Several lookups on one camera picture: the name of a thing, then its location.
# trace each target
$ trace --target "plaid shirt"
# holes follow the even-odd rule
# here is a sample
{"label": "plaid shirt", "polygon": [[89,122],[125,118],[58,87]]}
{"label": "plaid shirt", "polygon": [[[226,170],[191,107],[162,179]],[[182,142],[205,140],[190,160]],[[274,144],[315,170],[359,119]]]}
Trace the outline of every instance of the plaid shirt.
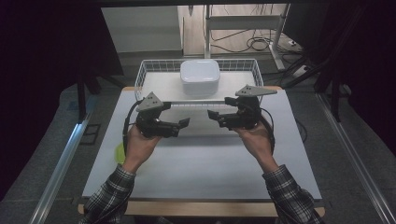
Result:
{"label": "plaid shirt", "polygon": [[285,165],[262,177],[283,223],[324,223],[312,195],[300,188]]}
{"label": "plaid shirt", "polygon": [[85,216],[78,224],[93,223],[117,206],[120,208],[116,209],[111,216],[105,218],[101,223],[120,223],[128,204],[124,199],[129,198],[129,194],[134,188],[135,177],[136,174],[126,172],[118,165],[116,171],[108,177],[106,183],[84,205]]}
{"label": "plaid shirt", "polygon": [[[93,223],[117,206],[120,208],[101,223],[120,223],[127,207],[124,199],[134,188],[135,177],[135,174],[124,171],[118,165],[107,182],[84,205],[85,217],[79,224]],[[297,185],[285,165],[281,165],[278,170],[264,174],[262,177],[265,179],[268,192],[283,223],[324,223],[314,209],[311,194]]]}

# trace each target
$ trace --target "gray metal bracket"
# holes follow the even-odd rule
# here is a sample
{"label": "gray metal bracket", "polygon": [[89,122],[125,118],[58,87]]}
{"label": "gray metal bracket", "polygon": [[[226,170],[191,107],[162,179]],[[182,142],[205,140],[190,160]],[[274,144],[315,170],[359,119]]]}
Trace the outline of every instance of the gray metal bracket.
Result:
{"label": "gray metal bracket", "polygon": [[253,96],[262,96],[262,95],[270,95],[276,94],[277,91],[265,89],[262,87],[255,87],[246,85],[240,91],[235,93],[236,96],[246,96],[246,97],[253,97]]}
{"label": "gray metal bracket", "polygon": [[151,92],[142,101],[142,103],[140,103],[136,111],[140,112],[140,111],[150,110],[159,107],[163,107],[163,102],[154,94],[154,92]]}

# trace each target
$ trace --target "hand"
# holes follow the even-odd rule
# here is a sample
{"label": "hand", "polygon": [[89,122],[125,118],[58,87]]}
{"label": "hand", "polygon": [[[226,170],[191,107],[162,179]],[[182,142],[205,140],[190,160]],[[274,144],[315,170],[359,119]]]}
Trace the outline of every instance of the hand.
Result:
{"label": "hand", "polygon": [[268,131],[260,121],[256,127],[251,130],[243,128],[235,128],[233,130],[242,138],[245,148],[256,158],[265,173],[273,172],[278,169],[278,165],[271,152],[271,142]]}
{"label": "hand", "polygon": [[160,140],[161,137],[158,136],[148,139],[135,125],[132,126],[128,132],[128,146],[122,168],[130,173],[136,173],[140,165],[151,156]]}

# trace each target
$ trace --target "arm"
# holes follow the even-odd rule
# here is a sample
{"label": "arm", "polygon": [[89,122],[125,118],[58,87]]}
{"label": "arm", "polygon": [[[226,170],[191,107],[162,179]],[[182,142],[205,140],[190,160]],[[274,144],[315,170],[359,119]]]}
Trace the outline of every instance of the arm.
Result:
{"label": "arm", "polygon": [[145,138],[136,126],[128,132],[128,149],[123,165],[118,165],[105,184],[94,193],[84,205],[84,218],[80,224],[95,223],[105,217],[106,223],[120,223],[126,211],[127,202],[132,189],[137,169],[154,151],[161,137]]}
{"label": "arm", "polygon": [[285,165],[278,166],[272,153],[268,132],[262,123],[252,130],[234,129],[247,151],[262,168],[268,193],[285,223],[323,223],[314,209],[311,194],[301,189]]}

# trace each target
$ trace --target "white container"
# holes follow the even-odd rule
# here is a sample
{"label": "white container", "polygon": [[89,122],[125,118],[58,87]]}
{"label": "white container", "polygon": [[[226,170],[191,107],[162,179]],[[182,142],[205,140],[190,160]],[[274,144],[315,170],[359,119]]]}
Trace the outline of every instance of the white container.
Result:
{"label": "white container", "polygon": [[188,95],[214,94],[219,87],[219,64],[211,59],[186,61],[180,66],[180,79]]}

